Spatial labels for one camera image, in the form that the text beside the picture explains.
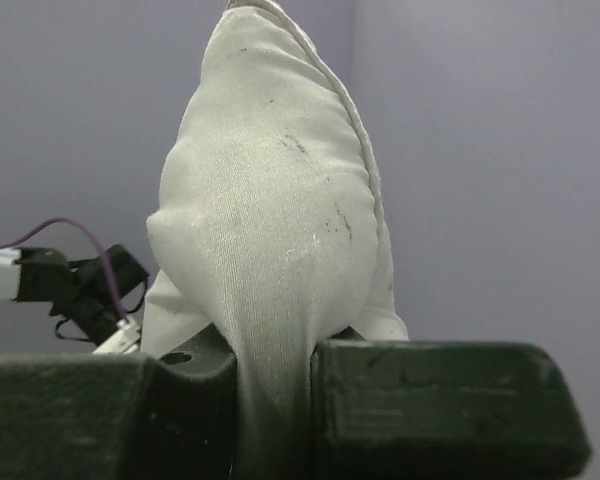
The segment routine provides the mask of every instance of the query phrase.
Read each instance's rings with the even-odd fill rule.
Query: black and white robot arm
[[[99,257],[69,262],[54,249],[0,249],[0,300],[51,303],[50,316],[74,322],[85,341],[96,345],[93,353],[135,352],[140,326],[116,304],[107,280],[124,296],[143,283],[146,287],[149,274],[120,245],[106,255],[113,279],[107,279]]]

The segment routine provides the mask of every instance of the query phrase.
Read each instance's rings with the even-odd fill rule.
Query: purple cable
[[[50,220],[47,220],[44,223],[41,223],[36,228],[31,230],[29,233],[27,233],[24,237],[16,240],[15,242],[11,242],[6,245],[0,245],[0,250],[2,250],[4,248],[17,247],[17,246],[23,244],[24,242],[26,242],[27,240],[29,240],[31,237],[40,233],[42,230],[44,230],[48,226],[53,225],[54,223],[67,223],[67,224],[77,228],[78,230],[80,230],[91,241],[91,244],[98,251],[98,255],[102,259],[102,265],[104,267],[104,275],[107,280],[107,286],[109,287],[109,293],[111,293],[111,299],[113,300],[113,306],[115,307],[116,312],[118,313],[120,318],[126,318],[127,311],[124,308],[124,306],[122,305],[122,300],[120,298],[120,291],[118,290],[118,284],[116,283],[116,277],[113,273],[113,266],[111,265],[111,261],[109,260],[109,257],[107,256],[106,249],[104,248],[102,243],[100,243],[98,238],[93,233],[91,233],[89,231],[89,229],[87,229],[87,227],[83,226],[79,222],[76,222],[75,220],[71,220],[70,218],[62,218],[62,217],[52,218]]]

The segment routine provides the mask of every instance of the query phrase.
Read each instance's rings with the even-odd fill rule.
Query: purple wire
[[[115,307],[116,312],[118,313],[120,318],[126,318],[127,311],[124,308],[124,306],[122,305],[122,300],[120,298],[120,291],[118,290],[118,284],[116,283],[116,277],[115,277],[115,274],[113,273],[113,266],[111,265],[111,261],[109,260],[109,257],[107,256],[106,249],[104,248],[104,245],[102,245],[102,243],[98,240],[98,238],[93,233],[91,233],[89,231],[89,229],[87,229],[87,227],[85,227],[81,223],[76,222],[75,220],[71,220],[70,218],[63,218],[63,217],[52,218],[52,219],[47,220],[46,222],[41,223],[36,228],[31,230],[29,233],[27,233],[24,237],[16,240],[15,242],[11,242],[6,245],[0,245],[0,250],[2,250],[4,248],[17,247],[17,246],[23,244],[24,242],[26,242],[27,240],[29,240],[31,237],[40,233],[42,230],[44,230],[48,226],[53,225],[54,223],[67,223],[67,224],[77,228],[78,230],[80,230],[91,241],[91,244],[98,251],[98,255],[102,259],[102,265],[104,267],[104,275],[107,280],[107,287],[109,287],[109,293],[111,294],[111,300],[113,301],[113,306]]]

